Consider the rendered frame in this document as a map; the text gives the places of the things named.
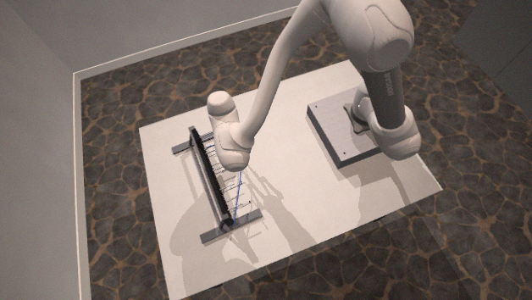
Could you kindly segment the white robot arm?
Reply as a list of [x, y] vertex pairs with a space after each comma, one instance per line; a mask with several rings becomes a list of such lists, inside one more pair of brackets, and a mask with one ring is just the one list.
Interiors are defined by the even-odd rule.
[[224, 169], [239, 172], [248, 166], [254, 137], [266, 120], [292, 55], [331, 23], [348, 58], [363, 76], [353, 103], [343, 106], [354, 133], [371, 130], [381, 151], [397, 161], [418, 153], [421, 135], [412, 111], [404, 104], [402, 89], [400, 63], [414, 44], [413, 22], [402, 2], [302, 0], [269, 55], [247, 118], [240, 123], [235, 102], [227, 92], [208, 97], [214, 146]]

